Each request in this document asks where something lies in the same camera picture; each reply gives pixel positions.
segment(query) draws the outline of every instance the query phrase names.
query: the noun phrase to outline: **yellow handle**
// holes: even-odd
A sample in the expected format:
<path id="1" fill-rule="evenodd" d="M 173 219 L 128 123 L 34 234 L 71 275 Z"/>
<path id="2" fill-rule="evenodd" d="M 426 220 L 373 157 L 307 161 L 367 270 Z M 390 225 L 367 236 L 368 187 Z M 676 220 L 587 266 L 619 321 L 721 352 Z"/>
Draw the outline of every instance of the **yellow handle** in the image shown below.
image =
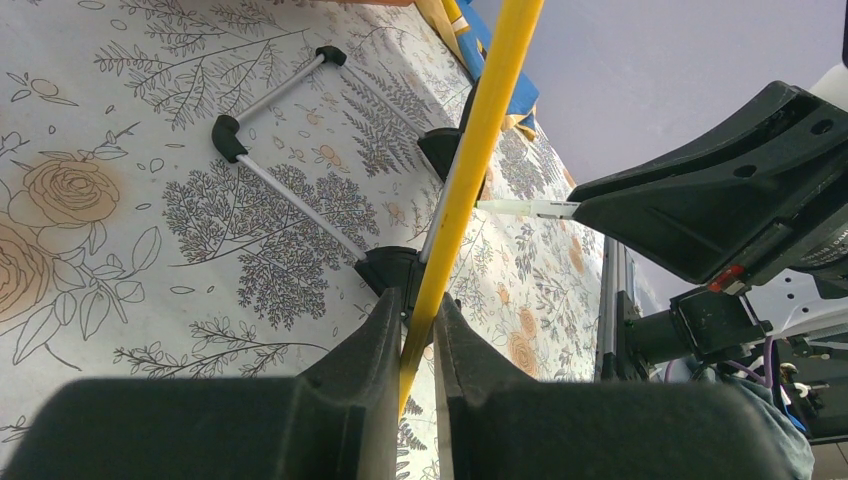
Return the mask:
<path id="1" fill-rule="evenodd" d="M 515 84 L 518 83 L 524 57 L 544 3 L 544 0 L 506 0 L 498 16 L 477 96 L 459 147 L 453 185 L 447 192 L 447 208 L 438 226 L 433 253 L 424 271 L 418 300 L 412 312 L 409 335 L 400 357 L 398 418 L 403 414 L 409 399 L 418 364 L 427 346 L 430 327 L 444 298 L 462 237 L 477 200 L 477 192 L 486 176 L 486 167 L 495 150 L 501 122 L 512 99 Z"/>

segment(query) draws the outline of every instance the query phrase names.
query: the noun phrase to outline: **fern drawing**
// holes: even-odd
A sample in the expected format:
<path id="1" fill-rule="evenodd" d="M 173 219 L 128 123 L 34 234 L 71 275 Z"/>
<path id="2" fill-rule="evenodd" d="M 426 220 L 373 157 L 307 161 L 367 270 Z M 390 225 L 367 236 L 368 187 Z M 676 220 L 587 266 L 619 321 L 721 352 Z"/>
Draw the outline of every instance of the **fern drawing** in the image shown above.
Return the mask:
<path id="1" fill-rule="evenodd" d="M 121 0 L 119 8 L 145 17 L 144 33 L 162 52 L 112 41 L 94 63 L 101 72 L 126 75 L 133 96 L 164 115 L 172 130 L 215 113 L 240 112 L 253 101 L 257 82 L 265 89 L 278 85 L 291 68 L 281 55 L 282 42 L 305 38 L 306 31 L 284 29 L 265 7 L 247 0 L 213 7 L 212 19 L 178 0 Z M 220 46 L 220 40 L 232 46 Z"/>

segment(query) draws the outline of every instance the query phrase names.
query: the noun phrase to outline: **black plastic part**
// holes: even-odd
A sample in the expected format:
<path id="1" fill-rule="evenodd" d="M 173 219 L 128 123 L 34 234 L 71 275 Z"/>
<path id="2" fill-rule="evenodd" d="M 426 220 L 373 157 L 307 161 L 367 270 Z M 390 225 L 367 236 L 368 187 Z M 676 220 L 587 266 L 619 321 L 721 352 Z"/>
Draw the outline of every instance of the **black plastic part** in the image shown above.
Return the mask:
<path id="1" fill-rule="evenodd" d="M 449 297 L 435 337 L 442 478 L 789 478 L 763 420 L 733 389 L 538 383 Z M 520 355 L 532 368 L 532 352 Z"/>
<path id="2" fill-rule="evenodd" d="M 842 287 L 836 286 L 818 277 L 813 277 L 813 281 L 816 284 L 816 291 L 822 300 L 838 300 L 840 298 L 848 297 L 848 290 Z"/>
<path id="3" fill-rule="evenodd" d="M 297 377 L 66 386 L 3 479 L 394 478 L 401 311 L 386 292 Z"/>
<path id="4" fill-rule="evenodd" d="M 456 158 L 456 152 L 459 150 L 462 135 L 468 126 L 468 119 L 471 117 L 471 107 L 474 104 L 474 98 L 477 96 L 477 86 L 478 83 L 475 82 L 471 87 L 468 98 L 465 100 L 465 107 L 462 109 L 459 128 L 436 128 L 425 133 L 423 137 L 418 139 L 418 148 L 427 157 L 427 161 L 433 166 L 433 170 L 439 175 L 442 183 L 448 180 L 448 174 L 453 166 L 453 160 Z M 484 185 L 480 186 L 480 191 L 477 193 L 477 200 L 480 200 L 480 196 L 483 195 Z"/>
<path id="5" fill-rule="evenodd" d="M 354 265 L 356 273 L 378 296 L 382 296 L 383 292 L 390 288 L 400 291 L 403 324 L 409 328 L 426 268 L 418 259 L 418 251 L 408 247 L 379 247 L 369 250 L 365 255 L 365 260 Z M 431 331 L 427 343 L 432 342 Z"/>
<path id="6" fill-rule="evenodd" d="M 461 139 L 462 132 L 453 127 L 430 130 L 418 139 L 418 148 L 427 157 L 427 161 L 442 179 L 442 183 L 448 180 L 450 167 L 453 165 L 453 158 L 459 149 Z"/>
<path id="7" fill-rule="evenodd" d="M 574 218 L 680 278 L 762 285 L 848 224 L 848 112 L 774 82 L 700 138 L 578 186 Z"/>
<path id="8" fill-rule="evenodd" d="M 324 55 L 324 63 L 332 62 L 340 67 L 347 61 L 347 55 L 332 45 L 315 49 L 315 56 L 318 55 Z"/>
<path id="9" fill-rule="evenodd" d="M 239 128 L 238 120 L 229 115 L 219 115 L 212 127 L 212 144 L 230 163 L 238 163 L 237 155 L 247 155 L 247 149 L 236 137 Z"/>

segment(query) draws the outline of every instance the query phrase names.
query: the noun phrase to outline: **floral fabric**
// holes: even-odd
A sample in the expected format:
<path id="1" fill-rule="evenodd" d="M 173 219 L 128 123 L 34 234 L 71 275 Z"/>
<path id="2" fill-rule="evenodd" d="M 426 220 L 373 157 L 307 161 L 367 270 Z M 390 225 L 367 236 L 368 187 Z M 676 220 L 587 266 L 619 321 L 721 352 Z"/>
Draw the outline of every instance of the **floral fabric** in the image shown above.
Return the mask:
<path id="1" fill-rule="evenodd" d="M 0 465 L 82 377 L 293 375 L 376 302 L 352 258 L 223 162 L 234 114 L 333 44 L 421 128 L 456 125 L 469 82 L 412 7 L 248 0 L 3 0 Z M 244 125 L 251 157 L 362 248 L 420 248 L 441 192 L 415 134 L 323 66 Z M 544 133 L 503 135 L 485 198 L 565 199 Z M 476 212 L 450 282 L 471 325 L 547 381 L 594 368 L 602 238 Z M 397 478 L 439 477 L 428 349 Z"/>

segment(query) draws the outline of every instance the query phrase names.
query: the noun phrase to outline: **rose drawing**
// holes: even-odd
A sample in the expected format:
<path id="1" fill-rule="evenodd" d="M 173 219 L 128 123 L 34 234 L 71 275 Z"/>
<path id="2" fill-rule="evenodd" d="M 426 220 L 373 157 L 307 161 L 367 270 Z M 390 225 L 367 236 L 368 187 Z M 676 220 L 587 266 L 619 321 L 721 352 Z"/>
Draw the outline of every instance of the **rose drawing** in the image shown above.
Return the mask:
<path id="1" fill-rule="evenodd" d="M 538 373 L 538 364 L 536 363 L 536 351 L 530 342 L 518 332 L 509 334 L 507 340 L 507 350 L 509 358 L 516 367 L 520 368 L 524 373 L 535 377 Z"/>
<path id="2" fill-rule="evenodd" d="M 91 162 L 48 160 L 24 176 L 25 191 L 9 205 L 12 218 L 30 227 L 82 226 L 108 217 L 118 187 Z"/>
<path id="3" fill-rule="evenodd" d="M 527 307 L 522 307 L 518 312 L 518 319 L 521 322 L 521 333 L 528 339 L 536 337 L 536 317 L 533 312 Z"/>
<path id="4" fill-rule="evenodd" d="M 19 315 L 41 301 L 47 291 L 49 263 L 33 247 L 35 241 L 29 228 L 0 212 L 0 334 L 26 320 Z"/>

